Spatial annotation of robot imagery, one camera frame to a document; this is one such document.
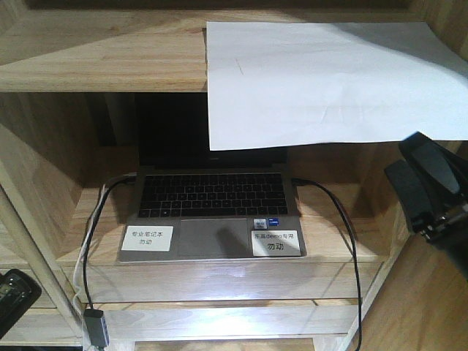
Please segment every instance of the laptop keyboard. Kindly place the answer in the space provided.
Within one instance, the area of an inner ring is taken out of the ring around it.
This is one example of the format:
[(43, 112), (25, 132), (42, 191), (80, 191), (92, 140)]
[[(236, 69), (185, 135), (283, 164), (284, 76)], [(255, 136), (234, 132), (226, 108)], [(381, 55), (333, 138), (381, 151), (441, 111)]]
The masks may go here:
[(287, 214), (280, 173), (147, 175), (139, 217)]

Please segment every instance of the black cable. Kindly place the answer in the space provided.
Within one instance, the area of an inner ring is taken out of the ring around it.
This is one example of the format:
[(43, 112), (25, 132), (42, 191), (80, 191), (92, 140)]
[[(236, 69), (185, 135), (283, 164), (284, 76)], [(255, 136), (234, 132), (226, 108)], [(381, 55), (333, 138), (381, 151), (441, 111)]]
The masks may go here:
[(299, 178), (292, 178), (291, 181), (292, 181), (292, 184), (295, 186), (313, 185), (321, 189), (322, 191), (324, 191), (329, 196), (329, 198), (333, 201), (333, 204), (338, 210), (339, 215), (341, 219), (343, 220), (346, 230), (350, 236), (351, 247), (352, 247), (351, 255), (352, 255), (352, 260), (354, 261), (354, 272), (356, 275), (356, 287), (358, 289), (358, 346), (356, 347), (355, 351), (359, 351), (361, 349), (361, 344), (363, 340), (363, 326), (362, 326), (362, 319), (363, 319), (362, 318), (362, 304), (363, 303), (362, 303), (362, 297), (361, 297), (361, 280), (359, 279), (358, 255), (357, 255), (357, 250), (356, 250), (355, 232), (352, 226), (351, 219), (348, 217), (347, 212), (344, 209), (344, 206), (341, 204), (341, 201), (339, 200), (339, 198), (330, 190), (325, 188), (322, 184), (319, 184), (316, 181), (310, 181), (307, 179), (299, 179)]
[[(96, 216), (94, 218), (94, 221), (91, 223), (91, 229), (89, 232), (88, 240), (84, 243), (86, 245), (84, 254), (83, 254), (83, 285), (85, 287), (85, 293), (86, 297), (88, 298), (88, 304), (90, 309), (94, 309), (93, 306), (93, 301), (91, 299), (91, 294), (89, 293), (89, 288), (88, 288), (88, 277), (86, 275), (86, 264), (88, 263), (88, 254), (89, 254), (89, 248), (91, 246), (91, 239), (93, 238), (94, 230), (96, 229), (97, 222), (99, 221), (99, 217), (101, 216), (102, 209), (104, 208), (105, 201), (107, 197), (109, 196), (110, 192), (112, 189), (114, 189), (116, 186), (119, 184), (130, 184), (135, 180), (134, 176), (128, 176), (124, 179), (121, 179), (120, 181), (115, 182), (111, 186), (105, 190), (105, 193), (102, 197), (101, 203), (97, 207), (97, 212)], [(92, 214), (89, 217), (89, 221), (92, 221)]]

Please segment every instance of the white cable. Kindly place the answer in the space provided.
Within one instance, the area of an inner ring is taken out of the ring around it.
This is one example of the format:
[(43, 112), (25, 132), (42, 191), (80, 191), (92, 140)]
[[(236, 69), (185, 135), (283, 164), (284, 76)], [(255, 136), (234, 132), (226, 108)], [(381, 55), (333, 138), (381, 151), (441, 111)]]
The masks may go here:
[(105, 193), (108, 189), (107, 184), (114, 184), (115, 182), (120, 181), (121, 179), (135, 177), (135, 176), (136, 176), (136, 173), (127, 173), (127, 174), (120, 175), (118, 177), (113, 177), (113, 178), (108, 179), (106, 182), (104, 182), (104, 184), (101, 187), (101, 191), (99, 192), (99, 199), (97, 201), (96, 207), (94, 207), (94, 210), (91, 212), (91, 216), (88, 221), (88, 227), (86, 228), (85, 239), (81, 246), (80, 252), (78, 254), (78, 258), (75, 263), (75, 269), (73, 271), (72, 283), (73, 283), (73, 287), (75, 288), (76, 293), (73, 296), (72, 305), (79, 315), (81, 315), (81, 312), (82, 312), (80, 304), (78, 302), (78, 295), (81, 292), (80, 274), (79, 274), (80, 262), (83, 259), (83, 256), (86, 250), (86, 242), (88, 242), (89, 236), (91, 235), (92, 227), (96, 221), (98, 208), (101, 206), (102, 201), (104, 200)]

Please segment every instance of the laptop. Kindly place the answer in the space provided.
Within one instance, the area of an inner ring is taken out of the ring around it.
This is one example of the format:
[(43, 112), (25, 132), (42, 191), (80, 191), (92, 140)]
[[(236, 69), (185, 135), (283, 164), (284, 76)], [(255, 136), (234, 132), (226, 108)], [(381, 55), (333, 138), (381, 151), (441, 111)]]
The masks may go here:
[(306, 255), (285, 148), (210, 151), (207, 93), (139, 93), (135, 108), (140, 167), (119, 261)]

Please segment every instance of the white label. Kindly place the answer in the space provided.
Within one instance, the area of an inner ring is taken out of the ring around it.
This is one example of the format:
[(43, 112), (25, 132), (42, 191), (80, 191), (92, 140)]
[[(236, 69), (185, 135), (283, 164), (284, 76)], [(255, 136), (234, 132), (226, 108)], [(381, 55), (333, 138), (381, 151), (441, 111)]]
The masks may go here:
[(173, 227), (153, 225), (129, 225), (125, 232), (122, 250), (169, 251)]
[(254, 256), (301, 256), (296, 230), (253, 230)]

